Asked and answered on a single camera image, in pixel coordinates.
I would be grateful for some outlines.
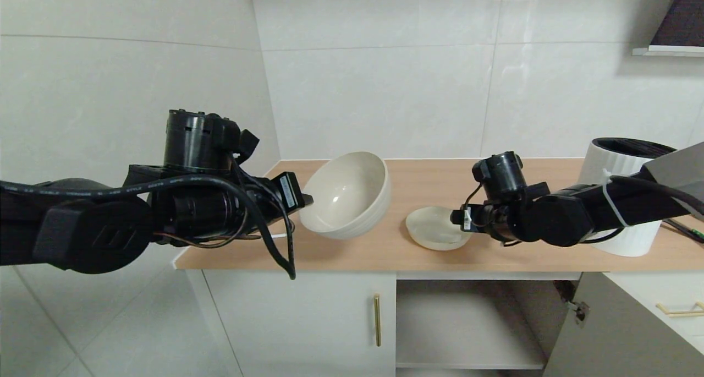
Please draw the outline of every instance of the small white plate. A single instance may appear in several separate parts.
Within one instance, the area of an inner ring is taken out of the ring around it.
[[[428,206],[417,209],[405,218],[410,237],[420,246],[433,250],[458,249],[472,236],[450,222],[452,209]]]

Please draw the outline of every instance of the white ceramic bowl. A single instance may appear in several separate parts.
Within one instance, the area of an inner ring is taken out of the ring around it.
[[[452,209],[428,206],[417,209],[405,218],[410,237],[423,247],[433,250],[458,249],[472,236],[450,222]]]
[[[333,239],[350,239],[371,230],[392,199],[389,168],[375,154],[345,154],[322,166],[306,183],[313,204],[301,209],[301,223]]]

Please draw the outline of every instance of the white cabinet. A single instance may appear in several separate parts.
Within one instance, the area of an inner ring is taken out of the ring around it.
[[[395,374],[395,272],[205,275],[244,377]]]
[[[568,314],[543,377],[702,375],[704,354],[626,290],[604,274],[583,275],[574,301],[588,314],[581,325]]]
[[[244,377],[704,370],[704,317],[671,318],[656,307],[693,311],[704,301],[704,272],[583,274],[574,295],[574,303],[588,306],[580,324],[550,280],[397,280],[394,272],[330,271],[300,272],[294,281],[279,271],[205,276]]]

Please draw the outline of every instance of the white label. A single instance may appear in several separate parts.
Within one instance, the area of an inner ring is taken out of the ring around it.
[[[470,207],[465,209],[465,230],[469,231],[472,229],[472,215],[470,214]]]
[[[291,191],[291,184],[289,184],[289,178],[283,176],[281,178],[281,188],[284,189],[284,198],[286,198],[286,203],[289,204],[289,208],[293,208],[296,205],[294,200],[294,193]]]

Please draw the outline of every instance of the range hood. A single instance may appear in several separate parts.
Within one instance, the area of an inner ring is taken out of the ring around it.
[[[651,45],[633,55],[704,58],[704,0],[674,0]]]

